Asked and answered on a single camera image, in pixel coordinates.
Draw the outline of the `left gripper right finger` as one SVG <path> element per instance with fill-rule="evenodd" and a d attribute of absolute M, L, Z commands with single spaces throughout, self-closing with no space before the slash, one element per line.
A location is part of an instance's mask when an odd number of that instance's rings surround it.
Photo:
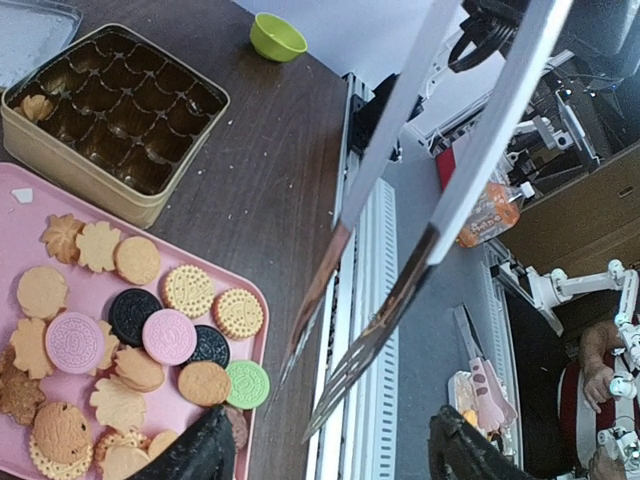
<path fill-rule="evenodd" d="M 432 479 L 530 478 L 450 405 L 443 405 L 431 417 L 429 428 L 428 459 Z"/>

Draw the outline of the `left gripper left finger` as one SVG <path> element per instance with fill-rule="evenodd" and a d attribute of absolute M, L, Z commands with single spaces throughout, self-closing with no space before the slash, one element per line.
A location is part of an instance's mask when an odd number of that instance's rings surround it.
<path fill-rule="evenodd" d="M 130 476 L 135 480 L 230 480 L 236 447 L 222 406 L 206 409 L 163 453 Z"/>

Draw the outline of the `swirl butter cookie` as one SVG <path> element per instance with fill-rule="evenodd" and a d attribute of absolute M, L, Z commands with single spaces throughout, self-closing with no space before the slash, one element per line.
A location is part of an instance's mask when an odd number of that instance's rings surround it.
<path fill-rule="evenodd" d="M 20 105 L 24 116 L 32 121 L 37 122 L 45 120 L 53 112 L 54 104 L 44 95 L 26 96 Z"/>

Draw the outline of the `metal serving tongs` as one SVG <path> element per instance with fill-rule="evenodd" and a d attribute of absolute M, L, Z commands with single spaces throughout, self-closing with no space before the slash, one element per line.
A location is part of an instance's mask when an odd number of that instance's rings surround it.
<path fill-rule="evenodd" d="M 302 439 L 310 440 L 330 419 L 350 390 L 376 360 L 422 289 L 446 258 L 464 220 L 486 186 L 517 120 L 524 113 L 546 61 L 561 36 L 573 4 L 570 1 L 532 1 L 522 17 L 513 45 L 467 147 L 466 159 L 454 170 L 443 191 L 438 191 L 435 167 L 416 161 L 398 172 L 385 168 L 392 142 L 401 133 L 418 89 L 426 79 L 427 63 L 435 59 L 457 8 L 452 1 L 434 2 L 420 27 L 405 66 L 383 111 L 356 178 L 332 231 L 331 240 L 304 296 L 294 321 L 291 345 L 279 383 L 286 384 L 304 352 L 317 320 L 331 275 L 337 268 L 355 230 L 366 201 L 379 179 L 395 188 L 399 211 L 405 219 L 397 225 L 413 234 L 417 243 L 379 310 L 345 351 L 327 378 L 310 414 Z"/>

